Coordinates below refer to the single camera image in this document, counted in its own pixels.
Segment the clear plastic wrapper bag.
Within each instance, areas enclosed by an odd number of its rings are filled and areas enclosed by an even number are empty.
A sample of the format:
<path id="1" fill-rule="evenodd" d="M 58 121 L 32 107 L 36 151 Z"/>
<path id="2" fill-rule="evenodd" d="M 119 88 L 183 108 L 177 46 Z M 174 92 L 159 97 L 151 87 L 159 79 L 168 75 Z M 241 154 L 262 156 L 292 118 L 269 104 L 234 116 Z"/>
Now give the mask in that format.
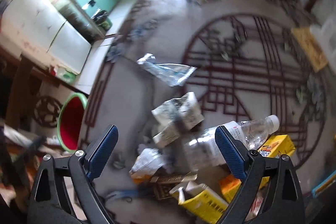
<path id="1" fill-rule="evenodd" d="M 166 83 L 169 87 L 183 86 L 188 78 L 197 70 L 196 67 L 183 64 L 159 64 L 151 53 L 147 53 L 144 57 L 138 59 L 137 64 L 151 75 Z"/>

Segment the black green kitchen bin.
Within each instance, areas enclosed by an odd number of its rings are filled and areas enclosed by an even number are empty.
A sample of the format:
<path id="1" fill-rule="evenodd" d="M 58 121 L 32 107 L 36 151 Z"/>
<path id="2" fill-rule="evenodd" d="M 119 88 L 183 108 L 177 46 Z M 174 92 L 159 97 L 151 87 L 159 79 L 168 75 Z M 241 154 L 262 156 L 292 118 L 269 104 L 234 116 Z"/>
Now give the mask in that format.
<path id="1" fill-rule="evenodd" d="M 112 22 L 108 18 L 108 13 L 106 10 L 97 10 L 91 19 L 104 31 L 108 31 L 112 27 Z"/>

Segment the yellow orange box right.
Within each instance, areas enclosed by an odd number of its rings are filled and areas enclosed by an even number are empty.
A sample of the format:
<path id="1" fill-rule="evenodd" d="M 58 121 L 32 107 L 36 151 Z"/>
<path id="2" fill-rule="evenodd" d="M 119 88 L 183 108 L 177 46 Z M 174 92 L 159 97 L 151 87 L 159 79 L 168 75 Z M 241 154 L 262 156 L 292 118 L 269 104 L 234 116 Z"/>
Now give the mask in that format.
<path id="1" fill-rule="evenodd" d="M 264 157 L 279 158 L 286 154 L 292 156 L 295 153 L 295 146 L 289 135 L 271 136 L 259 149 L 259 153 Z M 220 190 L 227 203 L 230 203 L 239 189 L 241 181 L 229 174 L 219 181 Z"/>

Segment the yellow carton box front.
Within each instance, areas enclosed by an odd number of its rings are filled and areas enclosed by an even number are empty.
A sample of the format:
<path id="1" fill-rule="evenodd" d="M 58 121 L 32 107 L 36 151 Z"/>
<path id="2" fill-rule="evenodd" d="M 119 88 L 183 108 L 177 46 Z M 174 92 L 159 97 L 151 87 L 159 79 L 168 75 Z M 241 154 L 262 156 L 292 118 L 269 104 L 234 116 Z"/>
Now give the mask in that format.
<path id="1" fill-rule="evenodd" d="M 173 187 L 169 194 L 177 200 L 179 206 L 206 223 L 217 223 L 228 208 L 228 203 L 206 184 L 182 182 Z"/>

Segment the red bucket with green rim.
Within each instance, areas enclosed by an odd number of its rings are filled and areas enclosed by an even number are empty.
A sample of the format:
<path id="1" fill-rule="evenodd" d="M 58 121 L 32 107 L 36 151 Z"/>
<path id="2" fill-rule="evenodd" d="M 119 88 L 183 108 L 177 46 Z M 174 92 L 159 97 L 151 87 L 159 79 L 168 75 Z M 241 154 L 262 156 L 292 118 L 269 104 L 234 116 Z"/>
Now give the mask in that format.
<path id="1" fill-rule="evenodd" d="M 82 93 L 71 94 L 60 110 L 57 133 L 61 147 L 74 153 L 78 147 L 81 123 L 87 106 L 87 98 Z"/>

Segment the clear plastic water bottle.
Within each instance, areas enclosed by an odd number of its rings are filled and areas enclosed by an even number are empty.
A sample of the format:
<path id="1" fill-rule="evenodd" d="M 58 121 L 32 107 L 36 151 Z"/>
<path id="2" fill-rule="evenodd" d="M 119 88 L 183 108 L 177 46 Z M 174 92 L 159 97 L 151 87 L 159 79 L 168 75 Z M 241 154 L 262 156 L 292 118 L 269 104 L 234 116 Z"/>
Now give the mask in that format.
<path id="1" fill-rule="evenodd" d="M 264 119 L 251 121 L 231 121 L 224 124 L 232 137 L 241 141 L 248 150 L 259 149 L 280 127 L 280 120 L 276 115 Z M 183 152 L 189 168 L 197 171 L 208 166 L 225 164 L 215 143 L 216 127 L 208 128 L 201 133 L 191 134 L 183 138 Z"/>

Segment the white orange crumpled packet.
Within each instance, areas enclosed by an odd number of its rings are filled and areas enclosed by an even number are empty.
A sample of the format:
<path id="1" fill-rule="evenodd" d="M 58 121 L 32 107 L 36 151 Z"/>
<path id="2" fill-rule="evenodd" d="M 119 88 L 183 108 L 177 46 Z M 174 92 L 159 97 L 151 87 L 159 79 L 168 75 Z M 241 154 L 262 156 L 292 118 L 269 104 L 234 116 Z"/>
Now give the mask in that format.
<path id="1" fill-rule="evenodd" d="M 135 160 L 129 171 L 136 184 L 149 180 L 161 167 L 166 165 L 166 159 L 156 148 L 146 148 Z"/>

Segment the brown patterned flat box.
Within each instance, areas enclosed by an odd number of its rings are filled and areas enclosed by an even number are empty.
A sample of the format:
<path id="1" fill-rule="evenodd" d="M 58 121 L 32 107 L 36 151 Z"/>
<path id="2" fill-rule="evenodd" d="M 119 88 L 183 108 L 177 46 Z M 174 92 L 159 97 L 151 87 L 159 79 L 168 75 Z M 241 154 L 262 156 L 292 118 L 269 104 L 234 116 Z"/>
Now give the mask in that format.
<path id="1" fill-rule="evenodd" d="M 171 198 L 169 191 L 180 183 L 195 181 L 197 173 L 172 174 L 169 176 L 153 176 L 149 182 L 153 185 L 153 192 L 157 200 Z"/>

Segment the wooden chair left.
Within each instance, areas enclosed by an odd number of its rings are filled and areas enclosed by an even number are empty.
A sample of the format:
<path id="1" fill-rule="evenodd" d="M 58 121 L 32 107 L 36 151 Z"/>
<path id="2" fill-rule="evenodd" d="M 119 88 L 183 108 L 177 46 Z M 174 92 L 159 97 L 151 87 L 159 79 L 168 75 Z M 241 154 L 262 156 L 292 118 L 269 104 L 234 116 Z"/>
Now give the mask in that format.
<path id="1" fill-rule="evenodd" d="M 60 79 L 27 56 L 21 55 L 11 85 L 5 116 L 6 125 L 17 130 L 22 125 L 23 118 L 32 117 L 42 127 L 56 127 L 62 104 L 49 96 L 39 95 L 42 81 L 47 81 L 57 88 L 61 85 Z"/>

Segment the yellow patterned mat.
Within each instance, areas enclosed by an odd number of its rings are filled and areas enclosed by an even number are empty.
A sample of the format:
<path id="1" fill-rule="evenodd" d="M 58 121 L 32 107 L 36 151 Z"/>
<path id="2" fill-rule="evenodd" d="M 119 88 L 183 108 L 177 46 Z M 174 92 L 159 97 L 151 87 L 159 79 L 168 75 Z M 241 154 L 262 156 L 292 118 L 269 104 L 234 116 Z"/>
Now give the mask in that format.
<path id="1" fill-rule="evenodd" d="M 292 28 L 291 33 L 305 52 L 315 72 L 326 67 L 327 58 L 309 27 Z"/>

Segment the white refrigerator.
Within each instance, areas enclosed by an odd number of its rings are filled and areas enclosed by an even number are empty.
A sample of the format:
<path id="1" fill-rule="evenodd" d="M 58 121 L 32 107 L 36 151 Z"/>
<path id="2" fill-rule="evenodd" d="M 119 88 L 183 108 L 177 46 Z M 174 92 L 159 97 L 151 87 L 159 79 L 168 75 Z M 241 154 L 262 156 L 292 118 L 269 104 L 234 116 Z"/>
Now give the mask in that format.
<path id="1" fill-rule="evenodd" d="M 38 64 L 65 68 L 75 75 L 91 49 L 49 0 L 11 0 L 2 14 L 1 33 Z"/>

